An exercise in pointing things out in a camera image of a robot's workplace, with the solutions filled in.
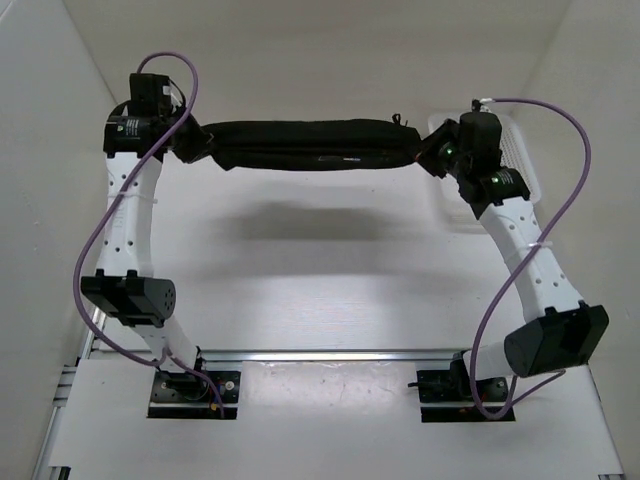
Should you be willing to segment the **black shorts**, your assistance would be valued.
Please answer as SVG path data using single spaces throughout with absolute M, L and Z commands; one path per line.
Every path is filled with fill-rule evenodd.
M 419 132 L 400 123 L 328 121 L 230 121 L 208 124 L 210 155 L 224 170 L 384 170 L 412 164 Z

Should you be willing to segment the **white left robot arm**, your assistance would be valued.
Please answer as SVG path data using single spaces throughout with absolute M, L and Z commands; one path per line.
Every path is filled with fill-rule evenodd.
M 82 248 L 73 273 L 73 297 L 87 326 L 110 348 L 145 366 L 177 373 L 175 388 L 188 400 L 206 395 L 210 377 L 200 352 L 175 318 L 175 284 L 154 273 L 151 229 L 163 157 L 191 117 L 190 106 L 119 105 L 105 125 L 107 210 Z M 137 334 L 151 351 L 145 359 L 109 338 L 86 312 L 90 301 Z

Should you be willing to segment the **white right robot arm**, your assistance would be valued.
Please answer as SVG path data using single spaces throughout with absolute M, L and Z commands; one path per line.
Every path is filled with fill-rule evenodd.
M 446 119 L 423 139 L 418 162 L 431 175 L 455 179 L 461 198 L 495 242 L 515 288 L 524 323 L 490 345 L 474 341 L 465 365 L 449 375 L 460 399 L 480 393 L 485 379 L 540 374 L 589 363 L 609 325 L 601 305 L 588 304 L 568 280 L 535 216 L 520 172 L 502 163 L 497 116 L 468 112 Z

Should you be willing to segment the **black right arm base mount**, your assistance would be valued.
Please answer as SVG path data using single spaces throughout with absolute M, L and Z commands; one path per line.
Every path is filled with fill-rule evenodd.
M 490 422 L 473 402 L 462 361 L 419 361 L 415 367 L 415 379 L 407 387 L 418 394 L 422 423 Z M 490 413 L 498 413 L 506 404 L 509 393 L 506 378 L 479 380 L 476 387 L 484 408 Z

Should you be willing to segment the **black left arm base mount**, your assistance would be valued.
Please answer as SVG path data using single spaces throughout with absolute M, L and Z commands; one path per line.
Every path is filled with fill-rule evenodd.
M 157 370 L 149 395 L 147 417 L 171 420 L 236 420 L 241 371 L 207 366 L 203 372 L 216 386 L 223 407 L 208 382 L 186 372 Z

